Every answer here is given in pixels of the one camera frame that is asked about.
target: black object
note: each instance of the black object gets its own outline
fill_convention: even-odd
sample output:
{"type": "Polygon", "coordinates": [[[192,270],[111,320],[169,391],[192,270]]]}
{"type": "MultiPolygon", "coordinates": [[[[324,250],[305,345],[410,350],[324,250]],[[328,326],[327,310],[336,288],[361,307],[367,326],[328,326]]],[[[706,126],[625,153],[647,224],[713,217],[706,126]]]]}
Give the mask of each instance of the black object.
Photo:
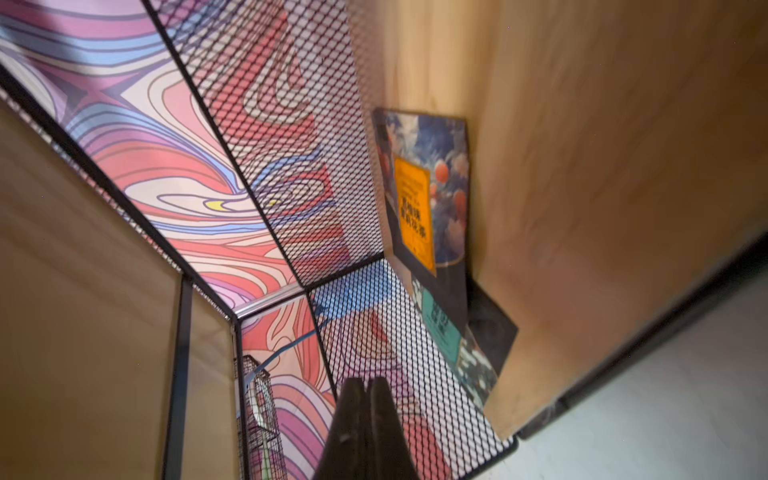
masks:
{"type": "Polygon", "coordinates": [[[181,462],[184,456],[184,423],[187,420],[187,384],[190,372],[190,334],[192,331],[192,280],[186,275],[181,277],[178,313],[174,377],[170,383],[168,428],[163,454],[163,480],[179,480],[181,478],[181,462]]]}
{"type": "Polygon", "coordinates": [[[389,384],[347,379],[314,480],[416,480],[389,384]]]}
{"type": "Polygon", "coordinates": [[[488,361],[501,375],[518,327],[468,275],[469,330],[488,361]]]}

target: black metal rod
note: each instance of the black metal rod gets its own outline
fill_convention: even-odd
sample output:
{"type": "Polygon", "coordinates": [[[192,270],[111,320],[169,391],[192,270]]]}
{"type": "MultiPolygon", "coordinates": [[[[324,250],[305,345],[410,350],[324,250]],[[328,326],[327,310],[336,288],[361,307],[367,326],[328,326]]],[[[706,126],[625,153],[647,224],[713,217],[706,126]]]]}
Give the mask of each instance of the black metal rod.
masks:
{"type": "Polygon", "coordinates": [[[125,196],[123,191],[101,171],[101,168],[85,153],[80,145],[38,104],[27,89],[2,64],[0,64],[0,85],[22,110],[26,111],[40,128],[51,135],[51,139],[181,268],[182,273],[194,281],[200,290],[224,312],[225,316],[232,321],[237,318],[235,312],[210,288],[200,274],[171,246],[168,240],[157,231],[157,228],[125,196]]]}
{"type": "Polygon", "coordinates": [[[520,446],[520,441],[518,440],[518,437],[516,435],[513,435],[512,444],[509,447],[501,450],[499,453],[492,456],[490,460],[480,464],[477,468],[474,468],[470,472],[467,472],[459,480],[469,480],[470,478],[475,478],[476,476],[480,475],[481,473],[491,468],[493,465],[496,465],[500,461],[509,457],[511,454],[515,453],[515,451],[517,451],[518,449],[518,446],[520,446]]]}
{"type": "Polygon", "coordinates": [[[219,130],[219,126],[214,120],[213,115],[210,114],[210,111],[208,110],[208,106],[205,105],[205,100],[200,95],[200,91],[197,90],[197,86],[195,85],[194,80],[192,79],[192,76],[187,70],[187,66],[181,60],[181,56],[179,55],[179,52],[176,49],[176,46],[174,45],[173,40],[171,40],[170,37],[168,36],[168,32],[166,31],[165,26],[163,25],[163,22],[161,22],[160,17],[157,16],[157,11],[154,9],[154,7],[152,7],[150,0],[141,0],[141,3],[144,4],[144,8],[146,8],[147,13],[149,14],[149,17],[152,19],[152,23],[154,23],[154,27],[157,30],[157,33],[160,34],[161,38],[163,38],[163,43],[165,44],[165,47],[170,52],[170,56],[173,58],[177,68],[181,72],[181,76],[184,77],[184,80],[187,82],[187,86],[192,91],[192,95],[194,96],[195,101],[197,101],[197,106],[200,108],[200,111],[203,112],[203,115],[205,115],[205,119],[208,122],[208,126],[216,136],[216,139],[219,141],[219,144],[221,145],[221,148],[224,150],[224,153],[227,154],[227,158],[229,158],[230,163],[232,164],[232,168],[235,169],[235,173],[240,178],[240,181],[243,182],[243,186],[245,186],[245,189],[248,191],[248,196],[253,201],[253,205],[256,207],[256,210],[258,210],[259,215],[261,216],[261,220],[263,220],[264,225],[266,226],[266,229],[270,232],[270,234],[272,235],[272,238],[275,239],[275,244],[277,245],[277,248],[280,250],[280,253],[286,259],[288,268],[290,268],[290,271],[291,273],[293,273],[293,276],[296,277],[296,281],[299,283],[299,285],[301,285],[301,287],[304,288],[304,284],[301,281],[301,277],[299,277],[298,273],[296,273],[296,269],[293,268],[293,263],[288,257],[288,253],[286,253],[285,249],[283,248],[283,244],[280,242],[280,239],[277,237],[275,230],[272,228],[272,224],[270,223],[269,219],[266,217],[264,210],[261,208],[261,204],[256,199],[256,194],[253,192],[253,189],[251,188],[250,183],[245,178],[245,175],[243,174],[243,171],[240,169],[240,165],[237,163],[237,160],[235,160],[235,157],[232,154],[232,150],[230,149],[230,146],[227,143],[227,141],[224,139],[224,136],[221,134],[221,131],[219,130]]]}
{"type": "Polygon", "coordinates": [[[359,262],[354,263],[354,264],[348,266],[347,268],[345,268],[343,270],[339,270],[338,272],[335,272],[335,273],[333,273],[333,274],[331,274],[331,275],[329,275],[329,276],[327,276],[327,277],[325,277],[325,278],[323,278],[321,280],[317,280],[316,282],[310,283],[309,285],[306,286],[305,290],[307,292],[311,292],[312,290],[316,290],[316,289],[320,288],[321,286],[323,286],[323,285],[325,285],[327,283],[331,283],[334,280],[338,280],[339,278],[341,278],[343,276],[349,275],[350,273],[354,272],[355,270],[359,270],[359,269],[363,268],[364,266],[368,266],[371,263],[376,263],[379,260],[383,260],[383,259],[384,259],[384,252],[376,253],[374,255],[371,255],[370,257],[364,258],[364,259],[360,260],[359,262]]]}
{"type": "Polygon", "coordinates": [[[243,451],[243,478],[250,477],[250,448],[248,446],[248,411],[245,406],[245,365],[243,364],[243,330],[235,322],[235,349],[237,350],[237,398],[240,403],[240,449],[243,451]]]}
{"type": "Polygon", "coordinates": [[[163,455],[163,480],[179,480],[184,457],[184,422],[187,419],[187,384],[190,370],[192,331],[192,279],[183,275],[179,292],[179,317],[176,325],[174,376],[170,383],[168,428],[163,455]]]}
{"type": "Polygon", "coordinates": [[[379,260],[382,260],[383,258],[384,258],[384,252],[377,253],[376,255],[372,255],[370,257],[364,258],[364,259],[360,260],[359,262],[355,263],[354,265],[348,266],[344,270],[339,270],[338,272],[336,272],[336,273],[334,273],[332,275],[329,275],[329,276],[327,276],[327,277],[325,277],[325,278],[323,278],[321,280],[318,280],[318,281],[316,281],[314,283],[311,283],[310,285],[307,285],[306,289],[302,288],[301,290],[299,290],[296,293],[293,293],[293,294],[291,294],[289,296],[286,296],[284,298],[275,300],[272,303],[269,303],[269,304],[267,304],[265,306],[262,306],[258,310],[254,310],[253,312],[249,312],[249,313],[247,313],[247,314],[245,314],[245,315],[243,315],[241,317],[238,317],[238,320],[242,323],[244,320],[248,320],[249,318],[253,318],[255,316],[259,316],[262,313],[268,312],[269,310],[271,310],[273,308],[276,308],[276,307],[278,307],[280,305],[283,305],[286,302],[289,302],[291,300],[295,300],[296,298],[298,298],[298,297],[300,297],[302,295],[306,295],[307,293],[312,293],[313,290],[316,290],[316,289],[320,288],[321,286],[323,286],[323,285],[325,285],[327,283],[331,283],[334,280],[338,280],[342,276],[348,275],[348,274],[354,272],[355,270],[363,268],[366,265],[370,265],[371,263],[375,263],[375,262],[377,262],[379,260]]]}
{"type": "Polygon", "coordinates": [[[315,304],[312,301],[310,292],[306,293],[306,301],[310,305],[310,313],[312,314],[312,323],[315,324],[315,332],[317,334],[317,342],[320,344],[320,355],[323,357],[323,365],[326,367],[326,374],[328,375],[328,383],[331,384],[331,392],[333,392],[333,400],[339,400],[339,394],[336,391],[336,382],[333,380],[333,373],[331,372],[330,364],[328,363],[328,356],[326,355],[326,346],[323,344],[323,336],[320,335],[320,326],[317,322],[317,315],[315,315],[315,304]]]}

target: wooden panel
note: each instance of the wooden panel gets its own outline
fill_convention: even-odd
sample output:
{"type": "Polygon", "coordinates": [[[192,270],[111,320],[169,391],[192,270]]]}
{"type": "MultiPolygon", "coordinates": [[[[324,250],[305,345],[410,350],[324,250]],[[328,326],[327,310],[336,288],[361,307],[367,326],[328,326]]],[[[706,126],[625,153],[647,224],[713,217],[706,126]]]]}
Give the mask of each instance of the wooden panel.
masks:
{"type": "Polygon", "coordinates": [[[157,478],[180,276],[0,108],[3,478],[157,478]]]}
{"type": "Polygon", "coordinates": [[[520,327],[500,436],[766,228],[764,2],[359,4],[379,103],[469,122],[472,275],[520,327]]]}
{"type": "Polygon", "coordinates": [[[181,465],[184,480],[240,477],[234,357],[229,324],[195,292],[181,465]]]}

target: blue cable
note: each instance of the blue cable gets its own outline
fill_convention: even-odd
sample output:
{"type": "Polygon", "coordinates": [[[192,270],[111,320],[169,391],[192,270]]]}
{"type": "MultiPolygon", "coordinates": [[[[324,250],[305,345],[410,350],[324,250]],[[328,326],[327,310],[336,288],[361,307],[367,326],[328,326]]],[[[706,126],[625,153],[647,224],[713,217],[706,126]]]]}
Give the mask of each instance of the blue cable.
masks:
{"type": "Polygon", "coordinates": [[[282,346],[282,347],[280,347],[280,348],[279,348],[279,349],[278,349],[278,350],[277,350],[275,353],[273,353],[272,355],[270,355],[270,358],[268,358],[268,359],[264,360],[264,361],[263,361],[263,362],[262,362],[262,363],[261,363],[261,364],[260,364],[258,367],[256,367],[256,369],[255,369],[253,372],[254,372],[254,373],[258,373],[258,372],[261,372],[262,370],[264,370],[264,368],[265,368],[267,365],[269,365],[269,364],[270,364],[270,362],[272,362],[272,361],[273,361],[273,360],[275,360],[275,359],[276,359],[278,356],[280,356],[280,354],[281,354],[281,353],[285,352],[285,351],[286,351],[286,350],[288,350],[288,349],[292,349],[294,346],[296,346],[296,345],[299,345],[299,344],[300,344],[301,342],[303,342],[304,340],[306,340],[306,339],[310,338],[312,335],[314,335],[314,334],[318,333],[318,331],[319,331],[320,329],[322,329],[322,328],[323,328],[323,327],[324,327],[324,326],[325,326],[325,325],[326,325],[326,324],[327,324],[327,323],[328,323],[330,320],[331,320],[330,318],[326,318],[325,320],[323,320],[323,322],[322,322],[321,324],[319,324],[319,325],[317,326],[317,329],[315,329],[315,330],[313,330],[313,331],[311,331],[311,332],[309,332],[309,333],[305,333],[305,334],[303,334],[302,336],[300,336],[299,338],[295,339],[294,341],[292,341],[292,342],[291,342],[291,343],[289,343],[288,345],[285,345],[285,346],[282,346]]]}

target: black metal mesh panel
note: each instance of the black metal mesh panel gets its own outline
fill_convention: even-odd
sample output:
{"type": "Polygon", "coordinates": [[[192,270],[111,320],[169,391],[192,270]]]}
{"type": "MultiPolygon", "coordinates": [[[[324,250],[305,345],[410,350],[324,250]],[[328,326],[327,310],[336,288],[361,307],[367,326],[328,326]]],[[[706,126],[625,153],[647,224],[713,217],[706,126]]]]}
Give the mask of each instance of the black metal mesh panel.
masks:
{"type": "MultiPolygon", "coordinates": [[[[258,363],[250,355],[243,356],[246,380],[256,370],[258,363]]],[[[277,424],[270,374],[266,370],[256,373],[246,386],[245,412],[247,415],[250,474],[253,480],[284,480],[288,478],[283,443],[277,424]]],[[[238,422],[238,435],[241,434],[238,422]]]]}
{"type": "Polygon", "coordinates": [[[151,5],[300,282],[381,252],[344,2],[151,5]]]}
{"type": "Polygon", "coordinates": [[[515,440],[500,441],[457,383],[385,260],[311,297],[336,385],[350,377],[387,378],[422,478],[471,476],[514,450],[515,440]]]}

